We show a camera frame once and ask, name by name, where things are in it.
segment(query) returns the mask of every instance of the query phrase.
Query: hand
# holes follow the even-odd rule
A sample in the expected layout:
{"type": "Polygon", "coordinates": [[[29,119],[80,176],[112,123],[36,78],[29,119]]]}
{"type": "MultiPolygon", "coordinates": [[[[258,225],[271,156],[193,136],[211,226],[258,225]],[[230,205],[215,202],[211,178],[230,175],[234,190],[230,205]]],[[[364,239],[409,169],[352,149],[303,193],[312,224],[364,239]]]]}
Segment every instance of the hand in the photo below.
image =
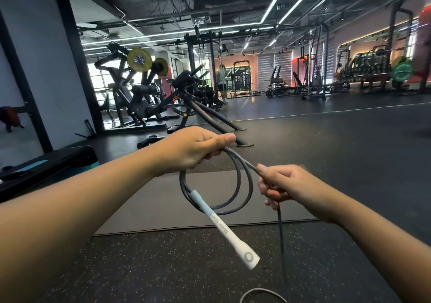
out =
{"type": "Polygon", "coordinates": [[[297,165],[266,167],[258,164],[257,170],[261,176],[260,191],[268,198],[265,204],[274,210],[278,209],[279,202],[295,200],[315,217],[336,222],[337,210],[349,199],[297,165]]]}
{"type": "Polygon", "coordinates": [[[194,168],[203,159],[221,153],[221,148],[236,140],[235,134],[218,135],[198,126],[181,129],[163,140],[150,145],[148,150],[156,152],[157,175],[194,168]]]}

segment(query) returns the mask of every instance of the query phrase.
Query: exercise mat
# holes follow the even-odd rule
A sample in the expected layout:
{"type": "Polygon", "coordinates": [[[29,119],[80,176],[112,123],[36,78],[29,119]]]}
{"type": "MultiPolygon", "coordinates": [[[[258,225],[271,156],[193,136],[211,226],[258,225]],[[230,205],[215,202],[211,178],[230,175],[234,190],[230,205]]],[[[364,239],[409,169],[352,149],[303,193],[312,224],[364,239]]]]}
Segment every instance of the exercise mat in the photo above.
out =
{"type": "MultiPolygon", "coordinates": [[[[265,197],[257,186],[256,173],[253,178],[253,195],[241,210],[222,216],[227,225],[255,225],[277,222],[277,213],[265,206],[265,197]]],[[[226,202],[234,193],[237,184],[235,170],[224,172],[202,172],[187,174],[190,189],[196,189],[210,205],[226,202]]],[[[249,189],[247,176],[241,170],[241,188],[238,196],[221,211],[240,206],[249,189]]],[[[294,201],[281,204],[281,216],[285,222],[315,220],[303,206],[294,201]]],[[[134,233],[165,229],[186,229],[214,226],[202,212],[196,210],[183,196],[179,174],[168,174],[154,178],[136,192],[109,218],[95,235],[134,233]]]]}

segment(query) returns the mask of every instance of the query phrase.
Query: person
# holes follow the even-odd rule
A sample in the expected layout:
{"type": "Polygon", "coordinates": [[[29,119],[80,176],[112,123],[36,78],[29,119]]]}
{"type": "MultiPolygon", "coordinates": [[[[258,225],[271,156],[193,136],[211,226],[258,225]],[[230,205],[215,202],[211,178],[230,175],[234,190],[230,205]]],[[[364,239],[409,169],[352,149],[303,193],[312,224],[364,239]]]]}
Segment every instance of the person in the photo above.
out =
{"type": "Polygon", "coordinates": [[[224,65],[220,65],[217,70],[217,85],[218,91],[223,100],[223,104],[226,106],[228,102],[228,86],[226,85],[226,67],[224,65]]]}
{"type": "MultiPolygon", "coordinates": [[[[89,237],[149,180],[193,168],[234,141],[234,134],[192,126],[0,204],[1,301],[28,302],[45,291],[89,237]]],[[[267,205],[277,210],[281,202],[295,200],[317,218],[340,225],[403,302],[430,301],[430,247],[299,166],[259,164],[257,170],[267,205]]]]}

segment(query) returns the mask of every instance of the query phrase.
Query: person's left arm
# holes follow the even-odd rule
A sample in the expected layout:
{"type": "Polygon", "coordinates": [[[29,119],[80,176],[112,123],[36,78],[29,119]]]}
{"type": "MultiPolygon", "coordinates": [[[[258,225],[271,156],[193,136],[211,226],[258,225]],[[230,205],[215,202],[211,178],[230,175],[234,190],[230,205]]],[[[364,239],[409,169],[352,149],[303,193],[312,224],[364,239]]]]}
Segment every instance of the person's left arm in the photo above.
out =
{"type": "Polygon", "coordinates": [[[0,297],[27,302],[152,178],[193,168],[235,141],[197,126],[0,204],[0,297]]]}

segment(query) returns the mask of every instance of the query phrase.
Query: chair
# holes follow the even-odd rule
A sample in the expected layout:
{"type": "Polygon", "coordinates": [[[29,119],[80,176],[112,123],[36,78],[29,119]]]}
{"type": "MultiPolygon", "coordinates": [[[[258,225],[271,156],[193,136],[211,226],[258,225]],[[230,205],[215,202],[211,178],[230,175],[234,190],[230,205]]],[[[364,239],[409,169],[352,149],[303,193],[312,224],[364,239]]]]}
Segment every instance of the chair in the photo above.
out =
{"type": "Polygon", "coordinates": [[[105,96],[105,101],[103,102],[103,104],[101,104],[99,106],[100,111],[106,111],[108,113],[108,116],[110,117],[111,121],[112,121],[112,126],[115,126],[115,120],[113,119],[111,112],[110,112],[110,99],[109,99],[109,93],[106,92],[106,96],[105,96]]]}

